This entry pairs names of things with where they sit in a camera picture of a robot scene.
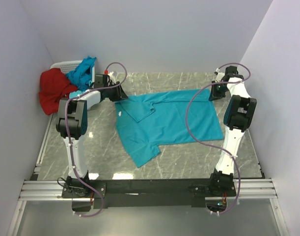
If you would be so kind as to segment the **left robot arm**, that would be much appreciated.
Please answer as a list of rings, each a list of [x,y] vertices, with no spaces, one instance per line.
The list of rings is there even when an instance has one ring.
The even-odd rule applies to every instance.
[[[68,176],[64,181],[62,192],[65,198],[94,195],[84,159],[88,110],[106,98],[112,102],[128,98],[120,82],[114,82],[114,78],[115,72],[107,70],[103,74],[95,74],[94,81],[86,91],[70,98],[63,98],[59,102],[56,130],[63,138],[68,158]]]

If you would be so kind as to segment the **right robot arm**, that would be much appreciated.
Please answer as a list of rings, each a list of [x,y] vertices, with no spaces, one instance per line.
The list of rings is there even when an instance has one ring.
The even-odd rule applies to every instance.
[[[208,190],[213,196],[229,194],[235,190],[234,171],[239,168],[235,164],[242,137],[250,127],[257,100],[252,98],[246,88],[246,78],[239,74],[238,63],[225,64],[225,72],[216,69],[216,79],[212,81],[209,101],[220,100],[230,93],[230,101],[224,114],[225,137],[220,148],[221,155],[211,174]]]

